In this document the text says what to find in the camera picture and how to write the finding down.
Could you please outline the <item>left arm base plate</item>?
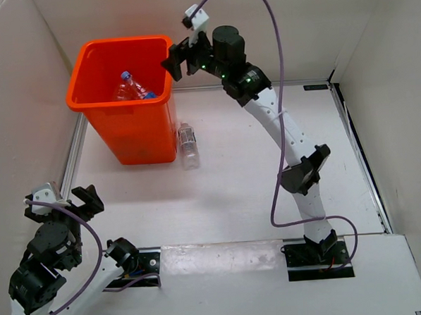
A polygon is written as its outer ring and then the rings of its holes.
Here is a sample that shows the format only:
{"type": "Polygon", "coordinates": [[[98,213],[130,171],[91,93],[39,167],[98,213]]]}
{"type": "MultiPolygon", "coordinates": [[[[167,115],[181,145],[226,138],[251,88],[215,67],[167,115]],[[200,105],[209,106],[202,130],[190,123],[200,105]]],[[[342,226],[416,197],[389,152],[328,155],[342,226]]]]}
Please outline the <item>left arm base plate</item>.
{"type": "Polygon", "coordinates": [[[139,258],[135,268],[130,273],[117,276],[108,284],[105,292],[120,292],[122,288],[159,287],[156,274],[160,275],[161,249],[160,247],[139,248],[139,258]]]}

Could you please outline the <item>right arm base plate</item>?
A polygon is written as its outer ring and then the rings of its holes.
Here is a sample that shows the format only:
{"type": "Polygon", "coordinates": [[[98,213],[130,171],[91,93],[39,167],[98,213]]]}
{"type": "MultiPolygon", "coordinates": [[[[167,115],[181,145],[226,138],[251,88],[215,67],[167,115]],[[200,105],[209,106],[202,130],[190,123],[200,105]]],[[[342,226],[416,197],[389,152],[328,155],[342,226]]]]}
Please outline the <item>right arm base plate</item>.
{"type": "Polygon", "coordinates": [[[343,266],[349,259],[344,239],[340,239],[322,258],[300,241],[285,242],[280,250],[285,256],[290,282],[355,277],[351,263],[343,266]]]}

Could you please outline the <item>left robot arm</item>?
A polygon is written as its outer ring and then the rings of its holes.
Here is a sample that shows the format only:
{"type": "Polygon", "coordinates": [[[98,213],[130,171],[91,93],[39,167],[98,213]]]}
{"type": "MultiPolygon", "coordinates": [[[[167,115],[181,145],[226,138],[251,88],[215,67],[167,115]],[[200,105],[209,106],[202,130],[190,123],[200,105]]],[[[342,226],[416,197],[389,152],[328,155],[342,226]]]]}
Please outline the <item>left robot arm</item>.
{"type": "Polygon", "coordinates": [[[139,269],[139,251],[123,237],[102,246],[88,224],[104,211],[94,185],[73,188],[81,205],[63,199],[51,183],[25,197],[25,217],[39,224],[29,241],[19,267],[9,280],[11,315],[80,315],[119,276],[139,269]],[[66,284],[63,271],[72,271],[83,261],[81,230],[85,228],[97,244],[97,261],[91,275],[60,307],[53,308],[58,291],[66,284]]]}

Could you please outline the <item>blue label water bottle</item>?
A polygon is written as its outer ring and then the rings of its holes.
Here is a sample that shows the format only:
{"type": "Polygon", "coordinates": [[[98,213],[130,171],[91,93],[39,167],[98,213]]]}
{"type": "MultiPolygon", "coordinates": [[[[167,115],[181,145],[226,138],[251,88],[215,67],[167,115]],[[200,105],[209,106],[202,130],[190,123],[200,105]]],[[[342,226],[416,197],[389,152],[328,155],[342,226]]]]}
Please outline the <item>blue label water bottle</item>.
{"type": "Polygon", "coordinates": [[[147,90],[143,85],[137,82],[128,71],[121,73],[121,79],[123,80],[124,100],[128,101],[157,98],[157,95],[154,92],[147,90]]]}

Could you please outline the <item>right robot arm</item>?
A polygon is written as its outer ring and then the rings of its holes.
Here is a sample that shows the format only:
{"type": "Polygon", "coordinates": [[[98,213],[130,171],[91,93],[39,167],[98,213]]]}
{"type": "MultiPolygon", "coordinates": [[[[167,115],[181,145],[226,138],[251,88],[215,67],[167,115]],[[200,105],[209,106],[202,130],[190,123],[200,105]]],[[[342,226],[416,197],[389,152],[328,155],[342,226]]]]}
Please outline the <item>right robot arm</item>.
{"type": "Polygon", "coordinates": [[[284,159],[279,186],[293,195],[300,212],[307,257],[314,264],[327,262],[337,241],[319,193],[319,172],[329,158],[329,147],[309,139],[279,105],[270,79],[247,62],[245,40],[236,27],[220,25],[211,37],[199,31],[193,42],[186,38],[172,44],[161,64],[175,81],[182,78],[182,63],[187,65],[188,75],[203,70],[220,78],[227,95],[256,118],[278,145],[284,159]]]}

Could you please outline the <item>clear bottle white cap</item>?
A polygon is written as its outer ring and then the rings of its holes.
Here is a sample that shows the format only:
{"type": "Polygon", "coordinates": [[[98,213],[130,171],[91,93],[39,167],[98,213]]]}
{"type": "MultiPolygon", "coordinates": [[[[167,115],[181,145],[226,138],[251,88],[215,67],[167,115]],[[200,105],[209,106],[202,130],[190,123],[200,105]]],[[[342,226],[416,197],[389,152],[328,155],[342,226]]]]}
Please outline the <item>clear bottle white cap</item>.
{"type": "Polygon", "coordinates": [[[112,101],[128,101],[131,99],[132,99],[132,96],[130,92],[128,91],[127,84],[124,81],[120,82],[117,85],[116,89],[114,90],[112,101]]]}

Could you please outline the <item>clear bottle white label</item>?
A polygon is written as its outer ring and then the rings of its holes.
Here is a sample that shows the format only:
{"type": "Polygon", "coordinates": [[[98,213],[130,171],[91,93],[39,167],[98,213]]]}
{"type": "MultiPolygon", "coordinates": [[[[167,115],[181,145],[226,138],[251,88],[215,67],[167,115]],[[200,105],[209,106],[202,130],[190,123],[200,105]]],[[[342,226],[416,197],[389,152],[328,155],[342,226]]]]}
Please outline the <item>clear bottle white label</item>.
{"type": "Polygon", "coordinates": [[[199,168],[200,158],[194,129],[188,123],[182,122],[177,132],[182,167],[185,170],[199,168]]]}

